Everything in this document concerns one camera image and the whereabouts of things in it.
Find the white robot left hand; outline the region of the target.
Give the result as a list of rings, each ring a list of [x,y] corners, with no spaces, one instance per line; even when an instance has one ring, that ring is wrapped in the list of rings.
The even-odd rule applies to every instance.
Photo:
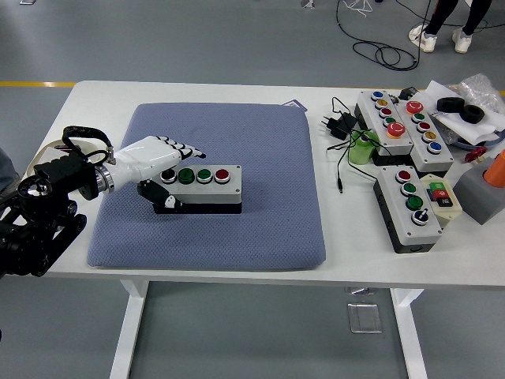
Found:
[[[165,136],[148,136],[115,154],[115,163],[104,163],[104,190],[113,193],[129,182],[137,184],[137,192],[161,208],[180,208],[181,202],[154,181],[162,172],[176,167],[189,157],[205,158],[199,149],[178,143]]]

